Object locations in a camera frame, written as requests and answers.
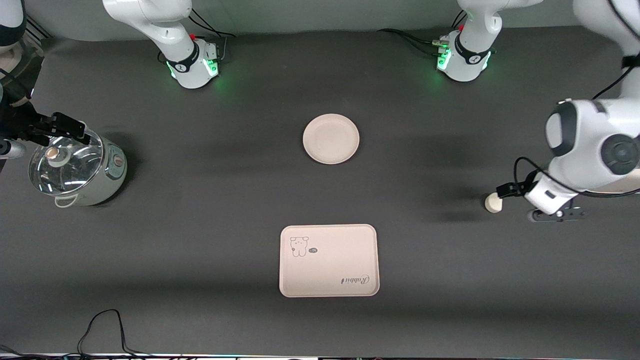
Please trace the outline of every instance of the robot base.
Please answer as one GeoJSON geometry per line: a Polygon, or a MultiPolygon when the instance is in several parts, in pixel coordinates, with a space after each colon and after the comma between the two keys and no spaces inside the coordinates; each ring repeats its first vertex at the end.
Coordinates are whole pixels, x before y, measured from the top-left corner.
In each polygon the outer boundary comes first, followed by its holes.
{"type": "Polygon", "coordinates": [[[220,73],[216,44],[210,44],[202,39],[196,39],[194,43],[200,48],[200,57],[188,72],[174,71],[167,63],[171,76],[187,89],[201,88],[220,73]]]}
{"type": "Polygon", "coordinates": [[[456,37],[460,34],[460,31],[454,30],[447,35],[440,37],[441,41],[448,41],[449,47],[438,58],[438,64],[436,69],[444,72],[451,79],[460,82],[472,81],[480,75],[480,73],[486,69],[491,52],[483,60],[477,64],[469,65],[465,58],[456,50],[453,46],[456,37]]]}

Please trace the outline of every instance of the green indicator light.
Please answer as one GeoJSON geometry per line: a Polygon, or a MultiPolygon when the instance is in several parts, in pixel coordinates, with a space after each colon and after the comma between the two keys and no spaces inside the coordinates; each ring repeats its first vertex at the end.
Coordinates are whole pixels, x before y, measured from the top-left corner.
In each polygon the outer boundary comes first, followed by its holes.
{"type": "Polygon", "coordinates": [[[173,73],[173,69],[171,68],[171,65],[169,65],[169,62],[166,62],[166,66],[169,68],[169,71],[171,72],[171,77],[175,79],[175,74],[173,73]]]}
{"type": "Polygon", "coordinates": [[[443,57],[444,60],[438,61],[438,68],[440,68],[440,70],[444,70],[447,68],[447,65],[449,64],[449,60],[451,59],[451,50],[447,49],[447,51],[440,56],[443,57]]]}
{"type": "Polygon", "coordinates": [[[489,58],[491,57],[491,51],[486,55],[486,59],[484,60],[484,65],[482,65],[482,69],[486,69],[486,66],[489,65],[489,58]]]}
{"type": "Polygon", "coordinates": [[[216,66],[216,62],[214,60],[202,59],[202,63],[207,68],[207,72],[211,77],[218,75],[218,67],[216,66]]]}

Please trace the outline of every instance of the black cable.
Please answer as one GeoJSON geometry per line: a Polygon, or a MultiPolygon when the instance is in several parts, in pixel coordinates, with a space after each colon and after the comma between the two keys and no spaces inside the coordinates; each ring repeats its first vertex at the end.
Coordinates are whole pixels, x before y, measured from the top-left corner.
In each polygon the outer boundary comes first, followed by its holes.
{"type": "Polygon", "coordinates": [[[33,20],[32,17],[29,16],[29,14],[27,14],[27,20],[31,21],[31,26],[33,26],[34,28],[36,28],[39,32],[43,33],[45,35],[45,37],[47,38],[52,38],[53,36],[51,36],[51,34],[45,30],[43,27],[41,27],[36,20],[33,20]]]}
{"type": "MultiPolygon", "coordinates": [[[[613,14],[615,14],[615,16],[618,18],[618,20],[620,20],[620,22],[622,22],[622,24],[627,28],[627,30],[629,30],[629,32],[631,32],[631,34],[633,34],[636,39],[638,39],[638,41],[640,41],[640,34],[638,34],[638,32],[629,24],[629,22],[622,16],[622,14],[620,13],[620,11],[618,10],[618,8],[616,7],[616,5],[614,5],[613,0],[607,0],[607,3],[609,4],[609,8],[611,8],[611,11],[613,11],[613,14]]],[[[620,81],[623,81],[627,75],[629,75],[631,73],[631,71],[634,69],[633,66],[629,67],[618,79],[616,79],[614,82],[612,82],[609,86],[605,87],[604,89],[602,89],[600,92],[598,92],[596,95],[594,95],[591,100],[595,100],[597,98],[599,98],[602,94],[606,93],[607,91],[611,90],[614,86],[616,86],[620,81]]]]}
{"type": "Polygon", "coordinates": [[[228,36],[234,37],[234,38],[237,37],[237,36],[235,36],[235,34],[226,33],[224,31],[218,31],[218,30],[214,29],[213,26],[211,26],[202,16],[200,16],[200,14],[195,9],[192,9],[192,11],[193,11],[194,14],[196,14],[197,17],[200,18],[200,20],[202,20],[202,22],[204,22],[206,24],[206,26],[204,26],[201,23],[197,22],[194,18],[189,16],[189,20],[191,20],[197,26],[200,26],[201,28],[203,28],[205,30],[212,31],[216,35],[218,35],[219,37],[222,37],[222,35],[228,35],[228,36]]]}
{"type": "Polygon", "coordinates": [[[222,37],[222,35],[220,33],[218,33],[217,31],[214,31],[212,29],[209,29],[208,27],[202,25],[201,23],[197,22],[196,20],[193,20],[193,18],[191,16],[189,16],[189,20],[191,20],[191,22],[193,22],[194,24],[196,24],[197,26],[200,26],[201,28],[207,30],[207,31],[213,31],[214,33],[216,33],[216,35],[218,35],[219,37],[222,37]]]}
{"type": "Polygon", "coordinates": [[[27,22],[29,23],[29,25],[31,25],[31,27],[32,27],[32,28],[36,29],[36,31],[37,31],[37,32],[41,33],[41,34],[42,34],[42,37],[44,37],[44,38],[49,38],[49,37],[47,36],[47,34],[45,34],[42,30],[38,29],[38,27],[37,27],[37,26],[35,26],[35,25],[31,22],[31,20],[29,20],[28,18],[27,18],[27,22]]]}
{"type": "Polygon", "coordinates": [[[18,78],[16,78],[15,76],[9,74],[9,72],[5,71],[1,67],[0,67],[0,73],[2,73],[4,76],[10,78],[12,81],[15,81],[15,83],[18,84],[18,86],[21,87],[24,90],[24,97],[26,97],[27,99],[31,99],[31,91],[29,90],[28,87],[24,86],[24,84],[20,80],[18,80],[18,78]]]}
{"type": "Polygon", "coordinates": [[[59,359],[63,359],[65,357],[68,356],[74,356],[74,355],[80,355],[78,353],[75,352],[71,352],[69,354],[65,354],[65,355],[60,355],[60,356],[48,356],[48,355],[43,355],[43,354],[22,354],[20,352],[15,351],[14,349],[6,346],[6,345],[0,345],[0,350],[4,351],[4,352],[8,352],[11,353],[13,355],[19,356],[21,358],[25,358],[25,359],[45,359],[45,360],[59,360],[59,359]]]}
{"type": "Polygon", "coordinates": [[[380,29],[380,30],[378,30],[378,31],[382,31],[382,32],[384,32],[384,33],[394,33],[394,34],[398,34],[398,35],[400,35],[401,37],[410,38],[410,39],[411,39],[411,40],[413,40],[413,41],[420,42],[420,43],[422,43],[422,44],[431,45],[431,42],[430,42],[429,40],[424,40],[424,39],[421,39],[421,38],[419,38],[419,37],[415,37],[415,36],[413,36],[413,35],[411,35],[411,34],[407,33],[406,31],[402,31],[402,30],[398,30],[398,29],[391,29],[391,28],[380,29]]]}
{"type": "Polygon", "coordinates": [[[458,21],[458,17],[460,17],[460,15],[462,15],[462,13],[463,13],[463,12],[465,12],[465,11],[464,11],[464,10],[460,10],[460,12],[456,15],[456,18],[455,18],[455,19],[453,19],[453,22],[451,23],[451,27],[452,27],[452,28],[455,28],[455,27],[456,27],[456,26],[455,26],[455,23],[456,23],[456,21],[458,21]]]}
{"type": "Polygon", "coordinates": [[[614,5],[613,0],[607,0],[607,3],[609,3],[609,8],[611,8],[613,13],[616,14],[616,17],[618,18],[618,20],[620,20],[620,22],[622,22],[622,24],[624,24],[624,26],[627,28],[627,30],[629,30],[631,32],[631,34],[633,34],[636,37],[636,39],[638,41],[640,41],[640,34],[638,34],[638,32],[622,16],[622,14],[620,13],[620,11],[616,7],[616,5],[614,5]]]}
{"type": "Polygon", "coordinates": [[[460,18],[460,20],[458,20],[458,22],[453,26],[453,28],[454,28],[454,29],[455,29],[455,28],[457,28],[457,27],[458,27],[458,25],[460,25],[460,23],[462,22],[462,20],[464,20],[464,19],[466,19],[466,18],[467,18],[467,14],[465,14],[465,16],[463,16],[462,18],[460,18]]]}
{"type": "Polygon", "coordinates": [[[434,53],[430,53],[429,51],[426,51],[425,49],[419,47],[416,43],[412,42],[411,40],[409,40],[406,37],[401,37],[404,41],[406,41],[407,43],[409,43],[409,45],[413,46],[414,48],[416,48],[418,51],[420,51],[423,54],[427,54],[430,56],[434,56],[434,57],[438,57],[436,54],[434,53]]]}
{"type": "Polygon", "coordinates": [[[607,91],[611,90],[614,86],[616,86],[620,81],[623,81],[627,75],[629,75],[631,73],[631,71],[634,69],[633,66],[629,67],[627,69],[627,71],[624,72],[624,74],[622,74],[618,79],[616,79],[614,82],[612,82],[611,84],[609,84],[609,86],[607,86],[606,88],[602,89],[600,92],[598,92],[597,94],[595,94],[591,100],[595,100],[597,98],[599,98],[602,94],[606,93],[607,91]]]}
{"type": "Polygon", "coordinates": [[[567,190],[570,190],[570,191],[572,191],[574,193],[577,193],[577,194],[585,196],[585,197],[597,197],[597,198],[600,198],[600,199],[611,199],[611,198],[616,198],[616,197],[625,197],[625,196],[629,196],[629,195],[635,195],[636,193],[640,192],[640,189],[635,189],[635,190],[632,190],[630,192],[625,192],[625,193],[597,193],[597,192],[590,192],[590,191],[579,192],[578,190],[573,189],[571,186],[565,185],[562,181],[559,181],[558,179],[556,179],[553,176],[551,176],[546,170],[542,169],[532,159],[529,159],[526,156],[521,156],[521,157],[517,158],[516,161],[513,163],[513,180],[516,183],[516,188],[517,188],[518,194],[520,196],[524,196],[524,194],[522,193],[522,191],[520,189],[520,186],[518,185],[519,184],[519,181],[518,181],[518,164],[522,160],[528,162],[537,171],[541,172],[542,174],[545,174],[549,179],[551,179],[556,184],[562,186],[563,188],[566,188],[567,190]]]}
{"type": "Polygon", "coordinates": [[[91,326],[93,325],[93,321],[95,321],[96,318],[98,318],[98,316],[104,314],[104,313],[108,313],[110,311],[113,311],[116,313],[116,315],[118,316],[118,324],[120,325],[120,346],[122,347],[122,351],[126,352],[127,354],[137,357],[136,353],[139,354],[146,354],[146,352],[142,352],[139,350],[134,350],[130,347],[127,346],[127,339],[125,337],[124,334],[124,326],[122,325],[122,317],[120,317],[120,312],[116,309],[108,309],[108,310],[103,310],[99,313],[97,313],[96,315],[93,316],[93,318],[91,319],[91,321],[89,322],[89,326],[87,326],[86,331],[84,332],[84,335],[82,335],[82,337],[80,338],[80,340],[78,340],[78,344],[76,345],[76,350],[78,353],[80,354],[84,354],[83,349],[82,349],[82,344],[84,343],[84,339],[86,339],[86,337],[89,335],[89,332],[91,332],[91,326]]]}
{"type": "Polygon", "coordinates": [[[35,39],[37,39],[38,41],[40,41],[40,37],[39,37],[39,36],[36,36],[36,35],[31,31],[31,30],[29,30],[29,29],[27,29],[27,28],[25,28],[25,30],[26,30],[29,34],[31,34],[31,36],[32,36],[33,38],[35,38],[35,39]]]}
{"type": "Polygon", "coordinates": [[[199,17],[200,20],[202,20],[202,22],[207,24],[207,26],[209,26],[211,28],[211,31],[213,31],[214,33],[218,34],[218,36],[220,36],[220,34],[222,34],[222,35],[229,35],[230,37],[234,37],[234,38],[237,37],[234,34],[226,33],[224,31],[218,31],[218,30],[214,29],[213,26],[211,26],[202,16],[200,16],[200,14],[195,9],[193,9],[193,13],[196,14],[196,16],[199,17]]]}

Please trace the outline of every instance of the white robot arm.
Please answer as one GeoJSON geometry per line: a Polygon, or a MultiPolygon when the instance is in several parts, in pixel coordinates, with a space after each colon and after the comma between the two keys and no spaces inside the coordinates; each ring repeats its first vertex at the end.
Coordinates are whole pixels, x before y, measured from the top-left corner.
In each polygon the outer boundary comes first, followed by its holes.
{"type": "Polygon", "coordinates": [[[200,88],[218,75],[216,46],[192,39],[179,22],[189,17],[191,0],[102,0],[102,4],[112,18],[156,43],[183,87],[200,88]]]}
{"type": "Polygon", "coordinates": [[[0,54],[22,38],[26,24],[23,0],[0,0],[0,54]]]}
{"type": "Polygon", "coordinates": [[[19,44],[27,26],[23,0],[0,0],[0,69],[11,72],[22,58],[19,44]]]}
{"type": "Polygon", "coordinates": [[[637,0],[574,0],[573,10],[588,29],[620,45],[622,91],[617,99],[563,101],[546,125],[555,156],[523,183],[509,183],[485,200],[497,212],[501,199],[524,197],[548,215],[579,193],[590,192],[628,176],[640,162],[640,6],[637,0]]]}
{"type": "Polygon", "coordinates": [[[458,0],[467,12],[462,31],[455,29],[440,37],[448,41],[448,50],[439,59],[437,69],[456,81],[472,81],[486,68],[490,49],[502,30],[499,11],[524,8],[542,0],[458,0]]]}

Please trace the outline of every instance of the plate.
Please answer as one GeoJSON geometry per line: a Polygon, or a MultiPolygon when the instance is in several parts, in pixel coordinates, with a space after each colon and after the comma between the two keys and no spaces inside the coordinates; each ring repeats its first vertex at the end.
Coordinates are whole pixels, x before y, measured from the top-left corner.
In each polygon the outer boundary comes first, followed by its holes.
{"type": "Polygon", "coordinates": [[[313,160],[335,165],[347,161],[356,153],[360,145],[360,133],[347,117],[326,114],[307,125],[302,142],[313,160]]]}

